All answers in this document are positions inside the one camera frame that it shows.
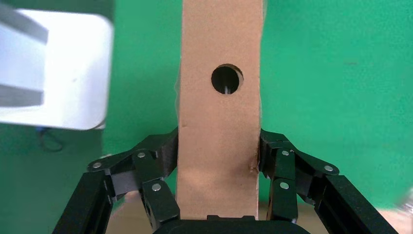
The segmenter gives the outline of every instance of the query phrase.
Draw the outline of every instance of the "circular hole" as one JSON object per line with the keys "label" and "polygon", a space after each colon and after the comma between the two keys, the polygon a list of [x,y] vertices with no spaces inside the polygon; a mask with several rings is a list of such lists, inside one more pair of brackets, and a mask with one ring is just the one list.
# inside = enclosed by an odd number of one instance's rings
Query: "circular hole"
{"label": "circular hole", "polygon": [[211,76],[212,86],[221,94],[233,94],[243,81],[241,70],[232,64],[217,67]]}

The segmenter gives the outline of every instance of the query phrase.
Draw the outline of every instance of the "metal screw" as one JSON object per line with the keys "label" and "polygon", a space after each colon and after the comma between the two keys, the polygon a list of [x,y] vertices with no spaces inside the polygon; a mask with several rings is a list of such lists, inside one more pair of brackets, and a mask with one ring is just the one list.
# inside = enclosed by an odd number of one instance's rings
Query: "metal screw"
{"label": "metal screw", "polygon": [[332,172],[334,169],[332,167],[330,167],[329,165],[325,166],[324,169],[326,171]]}
{"label": "metal screw", "polygon": [[100,166],[102,166],[102,163],[100,162],[93,164],[93,168],[99,168]]}
{"label": "metal screw", "polygon": [[283,189],[289,189],[290,188],[290,186],[285,182],[281,182],[280,187],[283,188]]}
{"label": "metal screw", "polygon": [[160,184],[152,185],[152,190],[154,190],[155,192],[161,190],[161,185]]}

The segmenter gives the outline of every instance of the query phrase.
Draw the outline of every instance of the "brown cardboard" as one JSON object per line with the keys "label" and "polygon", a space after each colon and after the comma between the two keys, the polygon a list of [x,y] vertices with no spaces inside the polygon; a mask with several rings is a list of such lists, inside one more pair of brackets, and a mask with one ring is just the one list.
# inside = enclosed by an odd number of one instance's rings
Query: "brown cardboard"
{"label": "brown cardboard", "polygon": [[[262,0],[184,0],[177,202],[182,219],[258,218]],[[240,69],[238,90],[211,83],[223,64]]]}

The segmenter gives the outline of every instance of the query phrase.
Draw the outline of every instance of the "green backdrop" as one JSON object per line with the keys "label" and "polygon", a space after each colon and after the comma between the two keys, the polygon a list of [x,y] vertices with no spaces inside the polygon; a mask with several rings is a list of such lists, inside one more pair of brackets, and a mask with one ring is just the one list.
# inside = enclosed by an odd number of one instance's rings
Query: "green backdrop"
{"label": "green backdrop", "polygon": [[[181,4],[117,1],[105,153],[177,125]],[[412,62],[409,0],[269,1],[262,127],[337,165],[374,205],[390,207],[413,185]],[[268,184],[260,179],[260,199]]]}

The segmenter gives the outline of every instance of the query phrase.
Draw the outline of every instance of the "black cable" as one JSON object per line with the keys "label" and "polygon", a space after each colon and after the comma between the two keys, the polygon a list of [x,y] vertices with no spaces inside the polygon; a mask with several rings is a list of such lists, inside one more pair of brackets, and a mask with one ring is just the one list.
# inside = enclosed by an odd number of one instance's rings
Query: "black cable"
{"label": "black cable", "polygon": [[40,146],[46,152],[60,152],[64,148],[64,142],[50,132],[50,128],[36,128]]}

